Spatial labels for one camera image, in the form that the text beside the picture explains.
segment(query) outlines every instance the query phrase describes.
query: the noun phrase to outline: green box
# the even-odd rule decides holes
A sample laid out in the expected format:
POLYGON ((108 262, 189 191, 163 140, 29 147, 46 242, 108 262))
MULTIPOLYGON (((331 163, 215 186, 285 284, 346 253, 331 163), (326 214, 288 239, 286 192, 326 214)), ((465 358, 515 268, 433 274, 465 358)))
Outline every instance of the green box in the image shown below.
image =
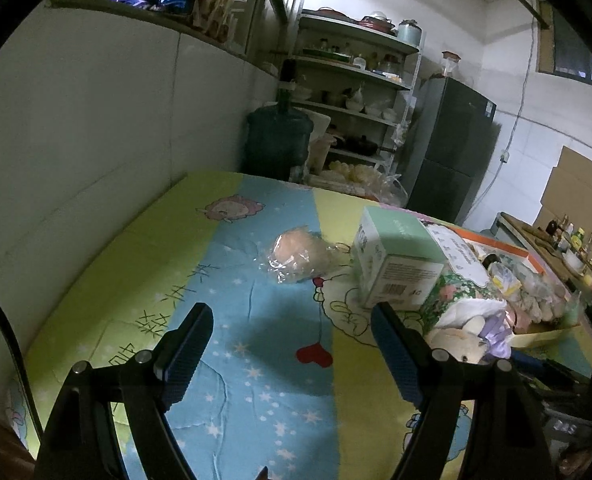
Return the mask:
POLYGON ((363 210, 352 250, 367 308, 419 310, 447 261, 418 218, 378 206, 363 210))

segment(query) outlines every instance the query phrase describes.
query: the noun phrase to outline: barcode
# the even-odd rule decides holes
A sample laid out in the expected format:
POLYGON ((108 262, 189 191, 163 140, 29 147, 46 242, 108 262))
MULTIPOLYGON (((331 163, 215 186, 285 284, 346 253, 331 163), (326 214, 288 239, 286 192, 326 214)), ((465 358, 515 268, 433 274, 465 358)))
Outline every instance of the barcode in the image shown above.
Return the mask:
POLYGON ((385 283, 380 293, 399 296, 405 291, 406 288, 407 285, 400 285, 399 283, 385 283))

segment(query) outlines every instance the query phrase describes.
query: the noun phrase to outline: shelf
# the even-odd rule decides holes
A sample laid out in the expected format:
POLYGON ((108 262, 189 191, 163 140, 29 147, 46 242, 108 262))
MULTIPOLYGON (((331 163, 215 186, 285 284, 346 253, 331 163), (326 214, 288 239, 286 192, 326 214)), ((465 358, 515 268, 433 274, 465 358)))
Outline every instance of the shelf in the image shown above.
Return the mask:
POLYGON ((84 9, 84 10, 96 10, 99 12, 106 12, 108 14, 115 14, 117 16, 123 16, 125 18, 131 18, 133 20, 139 20, 141 22, 153 23, 160 27, 170 28, 181 34, 193 36, 198 40, 209 43, 224 50, 232 56, 236 56, 240 59, 245 60, 246 58, 240 53, 225 47, 222 43, 218 43, 212 38, 208 38, 206 35, 201 34, 197 30, 184 25, 183 23, 170 18, 168 14, 162 12, 153 12, 151 10, 138 9, 121 2, 113 2, 111 0, 48 0, 49 6, 54 9, 84 9))
POLYGON ((361 119, 367 119, 368 121, 374 121, 375 123, 386 124, 387 126, 396 126, 396 123, 390 123, 380 117, 372 117, 368 114, 361 112, 355 112, 353 110, 347 110, 346 108, 339 108, 337 106, 326 105, 323 103, 315 103, 312 101, 295 101, 292 100, 292 104, 299 106, 311 106, 312 108, 322 108, 323 110, 331 110, 333 112, 339 112, 341 114, 351 115, 353 117, 360 117, 361 119))
POLYGON ((415 46, 400 41, 396 36, 390 36, 377 30, 361 27, 353 23, 326 18, 324 16, 313 16, 311 14, 302 14, 300 16, 300 28, 310 28, 329 32, 331 34, 341 34, 353 40, 363 41, 365 43, 382 46, 390 50, 395 50, 405 56, 415 54, 418 49, 415 46))
POLYGON ((376 155, 376 156, 359 155, 359 153, 348 152, 347 150, 337 150, 336 148, 330 148, 329 153, 335 153, 337 155, 349 156, 351 158, 357 158, 359 160, 366 160, 367 162, 371 162, 372 164, 385 164, 385 161, 378 155, 376 155))
POLYGON ((301 64, 307 64, 323 70, 333 70, 335 72, 346 73, 347 75, 360 77, 367 81, 371 81, 376 84, 382 84, 383 86, 389 86, 390 88, 394 88, 396 90, 409 90, 409 88, 402 83, 397 83, 381 75, 369 72, 368 70, 361 70, 355 66, 344 65, 341 63, 335 63, 333 61, 328 61, 326 59, 317 59, 315 57, 307 56, 294 56, 294 59, 301 64))

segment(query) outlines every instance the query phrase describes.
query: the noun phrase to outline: bed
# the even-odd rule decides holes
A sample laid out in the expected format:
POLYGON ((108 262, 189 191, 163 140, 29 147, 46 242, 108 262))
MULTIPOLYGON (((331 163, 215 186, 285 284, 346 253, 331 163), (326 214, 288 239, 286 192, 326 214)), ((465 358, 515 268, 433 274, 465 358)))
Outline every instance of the bed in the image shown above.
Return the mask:
MULTIPOLYGON (((373 202, 237 173, 187 176, 120 233, 76 280, 26 354, 43 425, 75 362, 121 364, 153 348, 195 302, 214 333, 182 402, 167 419, 199 479, 389 479, 418 413, 400 399, 354 308, 348 267, 278 284, 259 269, 277 235, 307 225, 351 244, 373 202)), ((571 333, 550 356, 588 373, 592 346, 571 333)), ((112 406, 127 471, 144 473, 124 409, 112 406)), ((461 406, 444 478, 457 476, 471 422, 461 406)), ((16 383, 10 422, 38 441, 16 383)))

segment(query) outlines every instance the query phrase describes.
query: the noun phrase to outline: red heart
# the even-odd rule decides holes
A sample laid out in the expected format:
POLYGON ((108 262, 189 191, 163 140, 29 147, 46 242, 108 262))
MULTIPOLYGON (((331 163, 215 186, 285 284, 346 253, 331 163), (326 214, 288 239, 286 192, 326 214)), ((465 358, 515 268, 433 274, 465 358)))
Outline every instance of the red heart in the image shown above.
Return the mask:
POLYGON ((296 358, 303 364, 316 363, 321 368, 327 368, 332 365, 334 358, 320 343, 304 346, 296 351, 296 358))

